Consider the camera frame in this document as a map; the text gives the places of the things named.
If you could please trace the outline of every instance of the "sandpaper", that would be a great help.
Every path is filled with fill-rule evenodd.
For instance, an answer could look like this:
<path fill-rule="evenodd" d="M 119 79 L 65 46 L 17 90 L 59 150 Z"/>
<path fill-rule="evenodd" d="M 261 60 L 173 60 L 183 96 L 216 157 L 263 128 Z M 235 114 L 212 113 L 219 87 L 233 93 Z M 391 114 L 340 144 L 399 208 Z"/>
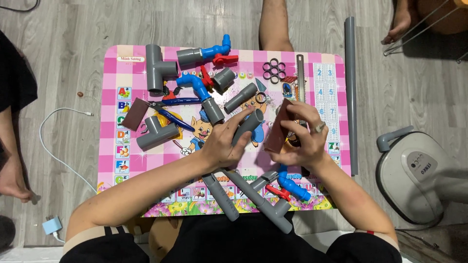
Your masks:
<path fill-rule="evenodd" d="M 136 132 L 148 108 L 147 102 L 136 98 L 121 125 Z"/>
<path fill-rule="evenodd" d="M 281 126 L 281 121 L 282 120 L 290 120 L 290 121 L 294 120 L 295 114 L 288 112 L 286 110 L 286 106 L 292 105 L 292 104 L 293 103 L 287 99 L 283 100 L 283 104 L 281 104 L 281 108 L 279 108 L 278 114 L 276 115 L 276 118 L 275 118 L 275 122 L 273 123 L 273 126 L 271 127 L 270 134 L 268 135 L 268 138 L 263 144 L 263 146 L 265 147 L 265 150 L 268 150 L 274 153 L 280 153 L 281 148 L 283 148 L 283 145 L 286 142 L 286 137 L 289 131 L 287 128 L 284 128 Z"/>

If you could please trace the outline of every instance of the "wire cutter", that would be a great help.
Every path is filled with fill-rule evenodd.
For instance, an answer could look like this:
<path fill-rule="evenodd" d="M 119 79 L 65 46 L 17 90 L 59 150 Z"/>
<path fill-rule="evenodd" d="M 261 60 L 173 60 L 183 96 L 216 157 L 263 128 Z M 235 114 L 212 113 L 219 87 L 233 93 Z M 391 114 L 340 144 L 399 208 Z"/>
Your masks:
<path fill-rule="evenodd" d="M 147 105 L 153 110 L 157 111 L 159 114 L 166 117 L 172 123 L 175 123 L 177 126 L 183 128 L 184 130 L 194 132 L 195 128 L 183 122 L 182 120 L 178 119 L 174 115 L 170 114 L 167 110 L 163 109 L 162 107 L 170 106 L 170 105 L 177 105 L 177 104 L 184 104 L 184 103 L 195 103 L 195 102 L 201 102 L 201 100 L 199 98 L 178 98 L 178 99 L 163 100 L 160 102 L 148 101 Z"/>

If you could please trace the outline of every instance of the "blue pipe fitting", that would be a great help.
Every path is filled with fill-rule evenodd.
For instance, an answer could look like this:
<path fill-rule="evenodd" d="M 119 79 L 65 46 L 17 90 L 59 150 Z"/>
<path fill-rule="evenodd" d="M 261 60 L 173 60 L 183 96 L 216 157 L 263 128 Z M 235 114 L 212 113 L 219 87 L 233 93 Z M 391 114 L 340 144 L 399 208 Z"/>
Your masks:
<path fill-rule="evenodd" d="M 178 86 L 191 83 L 193 86 L 193 90 L 195 90 L 202 102 L 208 98 L 211 98 L 211 95 L 206 90 L 202 80 L 195 75 L 182 75 L 182 77 L 176 79 L 175 81 L 177 82 Z"/>
<path fill-rule="evenodd" d="M 307 192 L 306 189 L 298 186 L 293 180 L 288 179 L 287 175 L 288 175 L 288 167 L 284 164 L 281 164 L 278 170 L 279 185 L 281 185 L 281 187 L 286 189 L 288 192 L 297 196 L 300 200 L 309 201 L 310 200 L 309 192 Z"/>
<path fill-rule="evenodd" d="M 222 46 L 214 45 L 213 47 L 202 48 L 201 50 L 203 59 L 214 58 L 214 55 L 219 53 L 226 55 L 231 50 L 231 38 L 228 34 L 225 34 L 223 36 Z"/>

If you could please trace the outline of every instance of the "wooden floor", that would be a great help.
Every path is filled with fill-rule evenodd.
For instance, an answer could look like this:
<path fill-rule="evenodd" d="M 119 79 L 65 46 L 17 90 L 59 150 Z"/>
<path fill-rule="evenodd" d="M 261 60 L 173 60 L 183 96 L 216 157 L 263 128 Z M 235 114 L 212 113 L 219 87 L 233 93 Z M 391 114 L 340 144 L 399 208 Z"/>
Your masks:
<path fill-rule="evenodd" d="M 35 0 L 0 0 L 0 5 L 32 6 Z M 261 0 L 44 0 L 27 14 L 0 10 L 0 30 L 28 58 L 37 78 L 39 99 L 21 112 L 21 148 L 36 205 L 0 197 L 0 213 L 16 222 L 15 246 L 59 245 L 41 223 L 60 216 L 67 226 L 73 209 L 93 191 L 41 147 L 46 146 L 96 185 L 103 58 L 116 44 L 205 47 L 230 34 L 236 49 L 258 49 Z M 356 180 L 384 207 L 396 226 L 408 225 L 377 189 L 380 157 L 375 141 L 407 125 L 433 136 L 468 168 L 468 64 L 384 57 L 380 41 L 393 17 L 391 0 L 288 1 L 290 39 L 297 51 L 335 53 L 344 58 L 344 20 L 356 17 L 359 170 Z M 83 92 L 79 98 L 77 92 Z M 351 230 L 337 210 L 298 213 L 299 234 Z M 444 224 L 468 222 L 468 209 L 451 205 Z"/>

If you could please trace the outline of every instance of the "pink checkered tabletop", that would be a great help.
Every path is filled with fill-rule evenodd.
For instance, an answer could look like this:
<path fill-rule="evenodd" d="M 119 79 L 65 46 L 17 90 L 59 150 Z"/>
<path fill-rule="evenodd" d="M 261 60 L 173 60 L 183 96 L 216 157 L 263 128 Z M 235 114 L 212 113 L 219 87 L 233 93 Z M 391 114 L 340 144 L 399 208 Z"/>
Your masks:
<path fill-rule="evenodd" d="M 176 51 L 180 47 L 161 47 L 164 61 L 176 61 Z M 256 133 L 241 159 L 238 172 L 247 181 L 269 171 L 272 166 L 262 144 L 269 132 L 271 122 L 275 119 L 275 111 L 284 97 L 297 98 L 296 91 L 296 55 L 304 56 L 304 71 L 306 80 L 306 102 L 314 105 L 323 121 L 329 127 L 329 135 L 325 145 L 326 151 L 332 156 L 347 174 L 351 175 L 351 162 L 348 135 L 348 113 L 346 106 L 346 87 L 344 80 L 343 59 L 338 55 L 301 52 L 231 50 L 230 55 L 239 55 L 239 62 L 230 67 L 236 73 L 234 84 L 220 95 L 212 93 L 216 103 L 223 108 L 225 102 L 236 95 L 242 88 L 255 83 L 260 91 L 270 98 L 268 104 L 258 104 L 248 101 L 246 107 L 252 105 L 264 111 L 265 123 L 262 124 L 263 136 Z M 264 62 L 277 58 L 286 65 L 285 78 L 278 84 L 272 84 L 263 79 L 262 66 Z M 214 67 L 212 63 L 205 65 L 209 74 L 214 75 L 223 67 Z M 180 74 L 200 74 L 200 68 L 182 68 Z M 178 114 L 184 122 L 192 124 L 196 132 L 183 131 L 182 135 L 169 142 L 143 152 L 136 143 L 136 138 L 142 136 L 141 130 L 130 131 L 119 125 L 125 118 L 128 109 L 136 98 L 159 101 L 165 98 L 196 97 L 191 87 L 183 87 L 179 92 L 174 90 L 175 81 L 169 81 L 166 86 L 170 90 L 166 97 L 149 97 L 146 90 L 146 52 L 145 46 L 118 45 L 109 48 L 104 58 L 104 77 L 102 83 L 101 132 L 99 143 L 98 193 L 121 183 L 130 177 L 183 158 L 183 149 L 196 151 L 203 146 L 209 137 L 212 127 L 200 118 L 200 104 L 177 105 L 167 107 L 167 110 Z M 147 117 L 155 114 L 149 109 Z M 333 207 L 331 199 L 327 198 L 326 189 L 313 175 L 301 174 L 299 167 L 289 167 L 288 176 L 299 186 L 306 188 L 312 195 L 307 202 L 291 199 L 291 210 L 317 210 Z M 234 201 L 239 212 L 257 212 L 255 205 L 241 193 L 234 183 L 222 174 L 217 175 L 228 196 Z M 261 193 L 271 203 L 276 203 L 278 197 L 265 189 Z M 143 215 L 173 216 L 222 213 L 213 196 L 199 179 L 188 185 L 174 189 L 148 208 Z"/>

